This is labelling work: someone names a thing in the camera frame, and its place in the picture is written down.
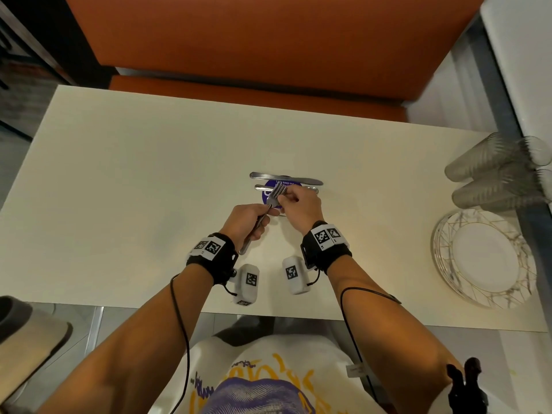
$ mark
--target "fork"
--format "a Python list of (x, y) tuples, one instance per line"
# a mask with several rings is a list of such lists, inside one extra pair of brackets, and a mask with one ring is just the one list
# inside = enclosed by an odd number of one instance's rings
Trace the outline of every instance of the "fork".
[(268, 195), (268, 198), (267, 198), (268, 209), (267, 209), (267, 211), (264, 215), (261, 215), (261, 216), (259, 216), (259, 218), (257, 218), (257, 223), (255, 224), (255, 227), (252, 229), (251, 233), (249, 234), (249, 236), (245, 240), (244, 246), (239, 251), (240, 256), (243, 256), (246, 253), (247, 249), (249, 248), (249, 245), (251, 244), (251, 235), (253, 234), (253, 232), (255, 232), (255, 230), (257, 228), (260, 227), (261, 223), (263, 222), (264, 217), (268, 214), (268, 211), (270, 209), (272, 209), (273, 207), (278, 206), (280, 204), (278, 202), (278, 196), (285, 194), (286, 188), (287, 188), (287, 186), (284, 183), (282, 183), (281, 181), (276, 183), (276, 186), (274, 186), (272, 192)]

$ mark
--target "white camera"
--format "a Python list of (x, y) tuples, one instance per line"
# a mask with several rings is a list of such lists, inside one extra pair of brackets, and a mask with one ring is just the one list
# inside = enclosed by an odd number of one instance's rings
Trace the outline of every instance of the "white camera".
[(308, 270), (301, 257), (287, 257), (281, 265), (284, 268), (289, 292), (293, 295), (300, 295), (310, 290)]
[(253, 264), (244, 264), (229, 280), (234, 284), (234, 304), (249, 306), (257, 300), (259, 288), (259, 268)]

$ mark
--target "purple sticker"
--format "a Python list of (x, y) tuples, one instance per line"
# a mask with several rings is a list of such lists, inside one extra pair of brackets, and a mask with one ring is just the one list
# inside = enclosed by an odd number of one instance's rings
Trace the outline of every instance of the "purple sticker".
[[(265, 183), (265, 186), (267, 187), (274, 187), (276, 186), (276, 183), (277, 181), (276, 180), (268, 180), (266, 183)], [(286, 186), (291, 186), (292, 184), (298, 184), (301, 186), (301, 183), (299, 183), (298, 181), (282, 181), (282, 183), (284, 183)], [(268, 196), (271, 194), (271, 192), (269, 191), (262, 191), (261, 194), (263, 195), (263, 203), (266, 205), (267, 204), (267, 199), (268, 199)]]

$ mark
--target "left hand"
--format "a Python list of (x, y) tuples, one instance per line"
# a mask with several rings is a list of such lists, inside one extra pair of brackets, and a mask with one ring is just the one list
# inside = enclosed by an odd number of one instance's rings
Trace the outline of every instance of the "left hand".
[[(257, 223), (257, 218), (260, 215), (264, 215), (268, 209), (268, 205), (262, 204), (252, 204), (252, 205), (238, 205), (234, 206), (232, 213), (224, 223), (223, 228), (219, 231), (221, 234), (224, 234), (232, 240), (236, 251), (239, 251), (240, 248), (244, 245), (244, 242), (248, 235), (251, 233), (253, 227)], [(278, 216), (280, 212), (278, 209), (272, 208), (268, 215)], [(251, 240), (256, 241), (260, 239), (260, 236), (263, 234), (266, 225), (271, 221), (271, 219), (266, 215), (263, 219), (261, 226), (255, 230), (251, 235)]]

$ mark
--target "decorative plate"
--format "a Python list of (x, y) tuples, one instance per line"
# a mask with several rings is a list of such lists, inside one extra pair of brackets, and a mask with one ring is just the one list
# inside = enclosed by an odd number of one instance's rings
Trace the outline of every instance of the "decorative plate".
[(435, 265), (459, 295), (491, 308), (514, 308), (536, 290), (525, 238), (504, 218), (480, 209), (445, 216), (431, 239)]

